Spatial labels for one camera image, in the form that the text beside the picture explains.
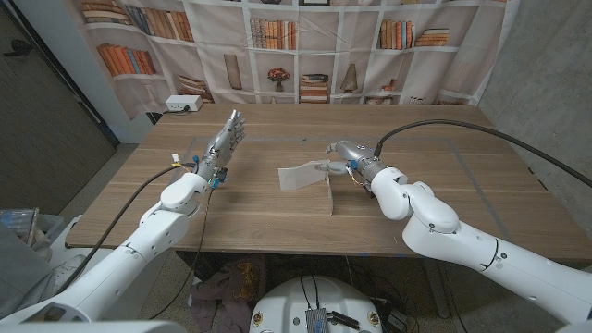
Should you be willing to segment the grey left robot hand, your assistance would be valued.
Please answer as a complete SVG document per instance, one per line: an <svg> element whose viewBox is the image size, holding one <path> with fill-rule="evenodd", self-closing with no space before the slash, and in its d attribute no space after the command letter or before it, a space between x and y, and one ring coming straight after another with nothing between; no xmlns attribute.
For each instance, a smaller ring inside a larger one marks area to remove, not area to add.
<svg viewBox="0 0 592 333"><path fill-rule="evenodd" d="M197 170L200 177L209 181L219 169L228 164L233 152L245 137L245 122L241 112L234 109L223 129L207 143Z"/></svg>

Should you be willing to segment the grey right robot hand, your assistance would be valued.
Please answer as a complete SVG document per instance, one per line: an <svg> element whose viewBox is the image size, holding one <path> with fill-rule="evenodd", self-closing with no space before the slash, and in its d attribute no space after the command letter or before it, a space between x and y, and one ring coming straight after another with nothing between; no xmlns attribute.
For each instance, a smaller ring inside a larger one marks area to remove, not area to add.
<svg viewBox="0 0 592 333"><path fill-rule="evenodd" d="M387 168L383 161L374 156L372 149L354 142L331 143L327 153L336 153L343 162L323 162L316 167L317 170L335 175L352 175L356 171L365 181L371 182L380 171Z"/></svg>

